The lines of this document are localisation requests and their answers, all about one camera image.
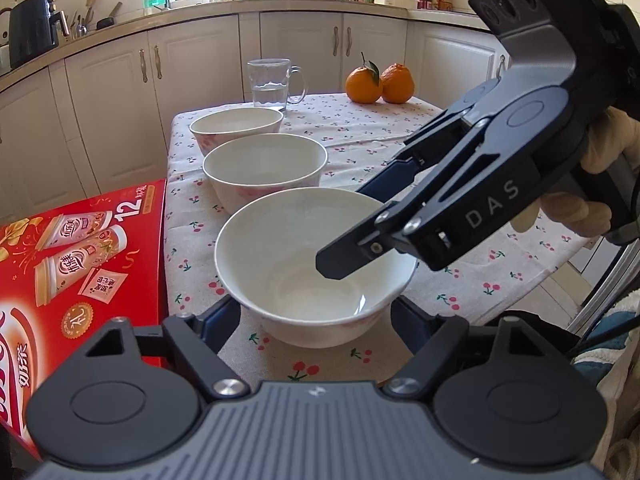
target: table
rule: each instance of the table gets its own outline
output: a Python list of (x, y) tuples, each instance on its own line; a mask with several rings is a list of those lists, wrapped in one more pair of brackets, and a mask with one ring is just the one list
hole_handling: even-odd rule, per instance
[[(189, 124), (234, 106), (181, 114), (172, 125), (164, 217), (170, 314), (199, 314), (225, 294), (213, 253), (229, 216), (202, 171), (203, 156)], [(311, 95), (289, 108), (280, 131), (309, 136), (327, 148), (329, 163), (321, 186), (355, 190), (391, 160), (405, 137), (438, 113), (417, 98), (404, 105), (357, 105), (344, 94)], [(517, 234), (507, 225), (440, 272), (420, 264), (404, 294), (429, 314), (457, 314), (482, 324), (535, 288), (585, 241), (541, 213), (527, 233)], [(254, 387), (263, 379), (383, 381), (411, 357), (393, 332), (388, 313), (360, 338), (318, 350), (275, 340), (245, 308), (219, 355)]]

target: gray ribbed surface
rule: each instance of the gray ribbed surface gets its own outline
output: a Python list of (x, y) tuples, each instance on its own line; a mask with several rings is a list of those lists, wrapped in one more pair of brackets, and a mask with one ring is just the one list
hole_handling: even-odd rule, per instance
[[(325, 393), (314, 396), (324, 388)], [(596, 480), (589, 465), (514, 474), (471, 464), (422, 406), (386, 400), (372, 383), (264, 383), (220, 402), (198, 432), (157, 462), (121, 473), (45, 464), (33, 480)]]

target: gold seal on box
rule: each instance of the gold seal on box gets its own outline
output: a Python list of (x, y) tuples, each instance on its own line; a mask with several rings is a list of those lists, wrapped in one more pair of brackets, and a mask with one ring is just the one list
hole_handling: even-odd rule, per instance
[(89, 330), (92, 320), (94, 310), (90, 304), (83, 301), (69, 307), (62, 317), (60, 328), (65, 337), (76, 339)]

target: glove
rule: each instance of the glove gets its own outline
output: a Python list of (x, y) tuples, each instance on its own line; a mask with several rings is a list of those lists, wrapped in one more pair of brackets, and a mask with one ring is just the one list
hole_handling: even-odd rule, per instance
[[(640, 123), (616, 108), (608, 108), (588, 128), (588, 147), (580, 160), (587, 173), (605, 171), (622, 153), (634, 172), (640, 167)], [(602, 202), (587, 202), (570, 193), (541, 196), (511, 220), (516, 232), (533, 227), (542, 211), (554, 222), (564, 224), (585, 238), (603, 235), (611, 229), (611, 209)]]

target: glass mug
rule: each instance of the glass mug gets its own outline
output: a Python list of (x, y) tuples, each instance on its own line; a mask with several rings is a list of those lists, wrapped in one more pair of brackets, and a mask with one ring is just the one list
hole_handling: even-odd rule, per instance
[[(247, 65), (255, 107), (286, 113), (287, 103), (297, 105), (305, 98), (305, 76), (299, 66), (292, 66), (290, 59), (256, 59)], [(303, 89), (302, 95), (292, 98), (289, 95), (289, 77), (295, 73), (302, 76)]]

